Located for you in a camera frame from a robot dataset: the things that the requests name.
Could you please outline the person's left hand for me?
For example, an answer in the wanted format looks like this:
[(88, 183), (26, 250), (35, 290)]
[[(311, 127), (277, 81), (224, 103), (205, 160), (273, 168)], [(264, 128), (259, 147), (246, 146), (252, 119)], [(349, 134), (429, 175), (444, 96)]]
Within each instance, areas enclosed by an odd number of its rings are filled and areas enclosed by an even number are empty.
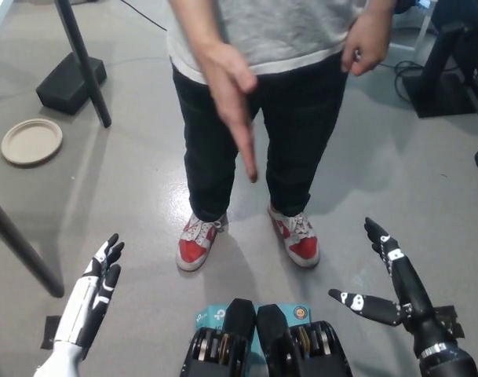
[(391, 13), (366, 11), (360, 15), (345, 40), (342, 71), (360, 76), (379, 65), (389, 50), (391, 26)]

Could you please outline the white and black robot left hand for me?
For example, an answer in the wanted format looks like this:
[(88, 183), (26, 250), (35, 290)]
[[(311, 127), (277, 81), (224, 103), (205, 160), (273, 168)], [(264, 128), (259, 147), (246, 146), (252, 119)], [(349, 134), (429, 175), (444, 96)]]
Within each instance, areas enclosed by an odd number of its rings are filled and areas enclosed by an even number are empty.
[(68, 342), (89, 349), (97, 336), (118, 283), (125, 244), (113, 234), (91, 258), (73, 287), (54, 342)]

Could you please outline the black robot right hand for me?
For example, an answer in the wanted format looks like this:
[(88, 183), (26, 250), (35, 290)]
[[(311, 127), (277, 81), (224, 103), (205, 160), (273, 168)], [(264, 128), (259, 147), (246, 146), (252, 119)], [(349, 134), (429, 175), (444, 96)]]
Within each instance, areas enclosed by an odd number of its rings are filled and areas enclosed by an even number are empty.
[(397, 300), (338, 289), (330, 289), (328, 295), (363, 318), (392, 327), (403, 325), (414, 337), (417, 357), (437, 344), (455, 344), (456, 338), (436, 319), (430, 297), (398, 241), (371, 218), (365, 218), (364, 228), (373, 250), (385, 264)]

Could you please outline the person's right hand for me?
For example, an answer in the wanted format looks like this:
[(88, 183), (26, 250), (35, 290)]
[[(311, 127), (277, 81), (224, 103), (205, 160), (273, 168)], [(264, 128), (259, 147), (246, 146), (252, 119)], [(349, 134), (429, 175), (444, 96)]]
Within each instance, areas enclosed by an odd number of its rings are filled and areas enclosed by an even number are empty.
[(254, 134), (246, 97), (257, 86), (257, 78), (243, 56), (223, 42), (199, 51), (199, 64), (210, 88), (217, 113), (241, 153), (251, 182), (257, 181)]

